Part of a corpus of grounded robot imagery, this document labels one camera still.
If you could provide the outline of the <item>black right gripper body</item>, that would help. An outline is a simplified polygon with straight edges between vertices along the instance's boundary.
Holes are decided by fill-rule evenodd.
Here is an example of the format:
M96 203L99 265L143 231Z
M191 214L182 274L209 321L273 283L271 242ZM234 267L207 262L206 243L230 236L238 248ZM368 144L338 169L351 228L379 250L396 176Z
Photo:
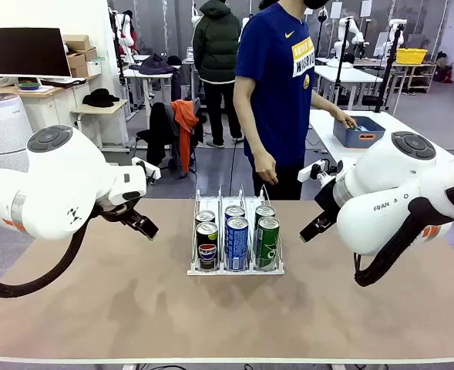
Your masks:
M341 209L333 195L335 184L336 182L334 180L327 183L314 198L316 203L323 210L322 214L327 214L329 222L332 222L333 224L336 222L339 210Z

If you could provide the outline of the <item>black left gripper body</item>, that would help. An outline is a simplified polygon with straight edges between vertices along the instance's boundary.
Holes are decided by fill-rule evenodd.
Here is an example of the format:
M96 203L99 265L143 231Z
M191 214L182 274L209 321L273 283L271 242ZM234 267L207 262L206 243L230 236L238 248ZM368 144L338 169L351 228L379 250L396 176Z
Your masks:
M126 203L113 210L103 210L102 218L109 222L120 222L129 227L141 227L143 223L142 215L134 210L133 205Z

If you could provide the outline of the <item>person's right hand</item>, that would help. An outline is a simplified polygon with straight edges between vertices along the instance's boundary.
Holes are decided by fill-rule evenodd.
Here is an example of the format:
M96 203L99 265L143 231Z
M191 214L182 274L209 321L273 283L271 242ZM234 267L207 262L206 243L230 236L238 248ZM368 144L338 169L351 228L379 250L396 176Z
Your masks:
M276 161L266 150L254 154L254 166L261 179L275 185L278 183L276 174Z

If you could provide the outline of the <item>person's left hand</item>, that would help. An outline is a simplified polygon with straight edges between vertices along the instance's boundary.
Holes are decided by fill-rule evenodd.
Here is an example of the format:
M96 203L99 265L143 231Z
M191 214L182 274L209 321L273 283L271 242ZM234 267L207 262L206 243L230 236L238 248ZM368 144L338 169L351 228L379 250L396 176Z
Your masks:
M356 130L358 128L358 124L355 119L339 108L337 108L331 115L349 130Z

